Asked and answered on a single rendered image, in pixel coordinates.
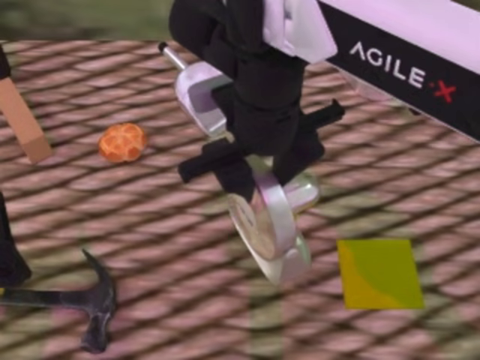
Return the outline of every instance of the brick pattern surface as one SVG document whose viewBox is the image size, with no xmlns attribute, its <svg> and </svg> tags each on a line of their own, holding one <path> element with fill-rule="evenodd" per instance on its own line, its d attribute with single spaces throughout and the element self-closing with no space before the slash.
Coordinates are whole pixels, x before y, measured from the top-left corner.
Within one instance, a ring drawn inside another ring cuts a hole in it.
<svg viewBox="0 0 480 360">
<path fill-rule="evenodd" d="M 298 220 L 313 269 L 275 289 L 236 236 L 213 178 L 184 185 L 176 174 L 205 138 L 179 110 L 176 71 L 155 43 L 4 46 L 55 148 L 32 166 L 0 122 L 0 188 L 35 273 L 26 286 L 92 284 L 86 248 L 115 277 L 119 310 L 108 351 L 92 357 L 78 350 L 81 313 L 2 309 L 2 359 L 478 359 L 475 143 L 393 100 L 359 97 L 327 64 L 309 67 L 304 108 L 337 98 L 348 112 L 320 131 L 328 152 L 310 171 L 324 196 Z M 136 163 L 98 155 L 100 135 L 119 122 L 148 134 Z M 413 240 L 427 307 L 345 310 L 335 240 L 385 237 Z"/>
</svg>

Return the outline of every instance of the black hammer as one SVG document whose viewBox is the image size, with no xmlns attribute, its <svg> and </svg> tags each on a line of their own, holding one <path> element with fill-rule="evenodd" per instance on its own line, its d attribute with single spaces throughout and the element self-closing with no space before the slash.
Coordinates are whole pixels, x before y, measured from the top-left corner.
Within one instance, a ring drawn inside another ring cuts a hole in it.
<svg viewBox="0 0 480 360">
<path fill-rule="evenodd" d="M 82 252 L 98 276 L 99 281 L 93 288 L 80 291 L 0 289 L 0 305 L 61 307 L 85 311 L 90 321 L 81 347 L 89 353 L 102 353 L 108 344 L 107 325 L 116 309 L 116 292 L 107 270 L 89 252 Z"/>
</svg>

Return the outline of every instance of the red x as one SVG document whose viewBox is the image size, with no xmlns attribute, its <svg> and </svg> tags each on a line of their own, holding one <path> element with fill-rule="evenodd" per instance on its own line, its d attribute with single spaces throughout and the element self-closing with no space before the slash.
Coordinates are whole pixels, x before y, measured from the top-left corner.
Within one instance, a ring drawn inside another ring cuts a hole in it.
<svg viewBox="0 0 480 360">
<path fill-rule="evenodd" d="M 436 91 L 434 95 L 443 96 L 445 98 L 445 101 L 450 104 L 452 102 L 451 93 L 457 91 L 457 86 L 447 87 L 443 82 L 443 80 L 438 81 L 438 86 L 439 86 L 439 90 Z"/>
</svg>

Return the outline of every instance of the orange object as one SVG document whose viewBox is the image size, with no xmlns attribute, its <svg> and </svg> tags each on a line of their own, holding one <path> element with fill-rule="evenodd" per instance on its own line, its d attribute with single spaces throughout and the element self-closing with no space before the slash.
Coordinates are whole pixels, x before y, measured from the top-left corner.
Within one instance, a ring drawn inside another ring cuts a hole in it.
<svg viewBox="0 0 480 360">
<path fill-rule="evenodd" d="M 145 131 L 130 122 L 110 126 L 98 141 L 100 155 L 113 163 L 135 161 L 147 145 Z"/>
</svg>

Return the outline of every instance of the agile x logo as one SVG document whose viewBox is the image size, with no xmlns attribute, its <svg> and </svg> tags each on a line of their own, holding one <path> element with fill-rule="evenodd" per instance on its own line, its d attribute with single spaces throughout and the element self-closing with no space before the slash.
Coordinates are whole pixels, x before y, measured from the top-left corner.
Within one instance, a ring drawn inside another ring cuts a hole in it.
<svg viewBox="0 0 480 360">
<path fill-rule="evenodd" d="M 349 51 L 352 56 L 358 56 L 362 61 L 368 62 L 375 68 L 381 68 L 386 74 L 391 74 L 400 81 L 407 82 L 417 89 L 425 87 L 425 79 L 427 72 L 419 67 L 402 67 L 402 60 L 396 58 L 391 54 L 385 54 L 382 50 L 375 47 L 366 48 L 364 44 L 359 41 Z M 430 82 L 428 84 L 434 89 L 434 97 L 443 97 L 446 103 L 452 102 L 452 93 L 456 92 L 456 86 L 447 86 L 443 80 L 437 82 Z"/>
</svg>

